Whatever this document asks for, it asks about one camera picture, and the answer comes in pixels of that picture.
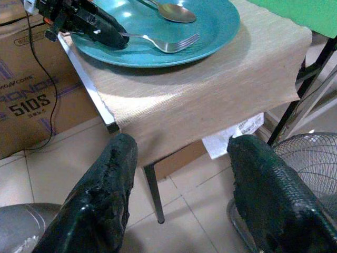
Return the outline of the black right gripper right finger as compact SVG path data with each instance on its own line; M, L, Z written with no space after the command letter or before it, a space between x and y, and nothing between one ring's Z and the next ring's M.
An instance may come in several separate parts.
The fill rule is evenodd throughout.
M230 138L234 200L261 252L336 252L336 135Z

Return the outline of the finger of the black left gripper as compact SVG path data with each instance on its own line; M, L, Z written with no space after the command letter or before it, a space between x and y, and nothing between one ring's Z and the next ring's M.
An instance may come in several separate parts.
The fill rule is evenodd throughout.
M79 1L78 16L84 21L85 33L93 40L127 40L124 27L92 1Z
M126 33L126 30L114 18L110 20L94 18L91 21L73 18L71 21L75 30L78 30L78 32L83 32L92 40L113 48L124 48L130 40L128 37L124 37L120 34Z

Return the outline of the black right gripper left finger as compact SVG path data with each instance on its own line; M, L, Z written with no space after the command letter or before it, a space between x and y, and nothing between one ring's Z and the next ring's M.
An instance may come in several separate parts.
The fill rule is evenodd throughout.
M138 148L128 134L110 139L67 196L34 252L119 252Z

